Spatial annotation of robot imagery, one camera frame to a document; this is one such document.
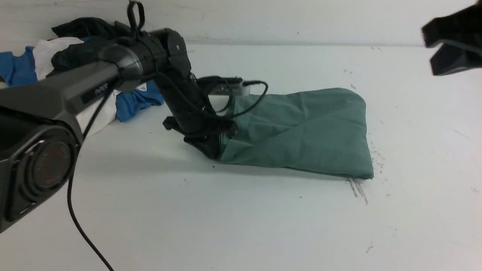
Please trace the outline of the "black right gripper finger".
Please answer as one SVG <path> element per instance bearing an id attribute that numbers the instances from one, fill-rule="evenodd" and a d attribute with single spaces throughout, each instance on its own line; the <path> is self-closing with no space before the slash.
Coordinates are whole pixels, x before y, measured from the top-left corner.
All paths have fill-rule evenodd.
<path id="1" fill-rule="evenodd" d="M 430 59 L 434 76 L 482 67 L 482 5 L 477 2 L 454 14 L 437 17 L 421 29 L 424 46 L 440 48 Z"/>

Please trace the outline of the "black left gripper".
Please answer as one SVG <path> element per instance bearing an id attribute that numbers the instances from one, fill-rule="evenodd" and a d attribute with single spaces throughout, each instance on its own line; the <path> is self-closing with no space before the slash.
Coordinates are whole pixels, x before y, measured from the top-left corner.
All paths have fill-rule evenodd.
<path id="1" fill-rule="evenodd" d="M 238 127 L 234 120 L 217 115 L 207 95 L 198 87 L 183 37 L 172 29 L 149 32 L 161 46 L 162 59 L 153 82 L 177 122 L 184 142 L 204 156 L 221 161 Z"/>

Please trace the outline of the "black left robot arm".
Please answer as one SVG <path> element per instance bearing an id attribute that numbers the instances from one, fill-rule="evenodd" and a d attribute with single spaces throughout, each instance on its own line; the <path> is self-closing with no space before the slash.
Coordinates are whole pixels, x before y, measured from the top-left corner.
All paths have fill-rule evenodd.
<path id="1" fill-rule="evenodd" d="M 172 113 L 163 121 L 208 158 L 219 138 L 236 133 L 191 73 L 184 39 L 171 29 L 136 32 L 105 48 L 98 60 L 35 84 L 1 90 L 1 232 L 52 197 L 74 172 L 86 139 L 77 114 L 113 90 L 154 82 Z"/>

